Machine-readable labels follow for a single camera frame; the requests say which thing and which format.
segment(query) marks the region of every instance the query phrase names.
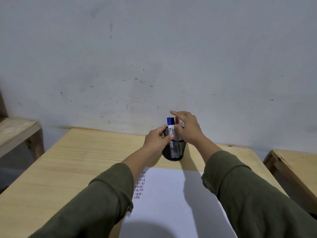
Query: black mesh pen holder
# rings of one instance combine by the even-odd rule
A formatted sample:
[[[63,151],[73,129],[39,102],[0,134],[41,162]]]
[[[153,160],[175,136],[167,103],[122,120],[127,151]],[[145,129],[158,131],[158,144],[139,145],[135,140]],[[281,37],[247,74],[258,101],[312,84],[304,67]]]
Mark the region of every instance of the black mesh pen holder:
[[[164,130],[164,136],[168,136],[168,128]],[[162,151],[164,158],[170,161],[179,161],[184,156],[186,142],[181,140],[172,140],[169,142]]]

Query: right hand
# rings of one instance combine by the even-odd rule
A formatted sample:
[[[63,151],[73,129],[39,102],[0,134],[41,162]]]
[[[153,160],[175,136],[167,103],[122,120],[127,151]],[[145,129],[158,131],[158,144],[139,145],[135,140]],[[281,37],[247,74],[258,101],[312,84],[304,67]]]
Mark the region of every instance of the right hand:
[[[196,145],[197,142],[204,137],[203,132],[197,122],[196,116],[186,111],[170,111],[172,115],[178,117],[184,122],[185,127],[182,128],[179,124],[174,125],[174,129],[180,134],[183,140],[192,145]]]

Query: green long-sleeve shirt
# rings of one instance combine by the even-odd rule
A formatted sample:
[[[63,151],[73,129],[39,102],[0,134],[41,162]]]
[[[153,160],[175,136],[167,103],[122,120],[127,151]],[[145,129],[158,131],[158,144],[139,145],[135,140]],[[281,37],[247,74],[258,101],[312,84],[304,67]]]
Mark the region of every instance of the green long-sleeve shirt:
[[[239,238],[317,237],[316,220],[226,151],[210,157],[202,180],[217,196]],[[133,191],[129,167],[115,164],[30,238],[108,237],[113,226],[132,210]]]

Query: hand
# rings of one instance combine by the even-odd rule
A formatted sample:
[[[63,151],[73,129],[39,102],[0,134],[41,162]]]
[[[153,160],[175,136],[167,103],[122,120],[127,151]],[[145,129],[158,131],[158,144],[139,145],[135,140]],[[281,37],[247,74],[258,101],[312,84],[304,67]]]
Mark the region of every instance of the hand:
[[[174,135],[168,135],[165,138],[161,138],[165,129],[166,125],[163,125],[160,128],[151,130],[149,134],[145,136],[143,148],[153,152],[153,155],[162,151],[164,147],[174,138]]]
[[[192,145],[196,145],[197,142],[204,137],[203,132],[197,122],[196,116],[186,111],[170,111],[172,115],[175,115],[185,124],[182,128],[179,124],[174,125],[174,128],[180,134],[183,140]]]

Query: paper sheet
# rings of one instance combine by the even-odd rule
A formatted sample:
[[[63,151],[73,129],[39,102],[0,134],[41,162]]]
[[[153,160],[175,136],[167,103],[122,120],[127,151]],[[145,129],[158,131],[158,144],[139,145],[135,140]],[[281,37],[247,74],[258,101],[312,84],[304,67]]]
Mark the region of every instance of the paper sheet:
[[[147,168],[123,221],[120,238],[236,237],[221,204],[201,180],[202,173]]]

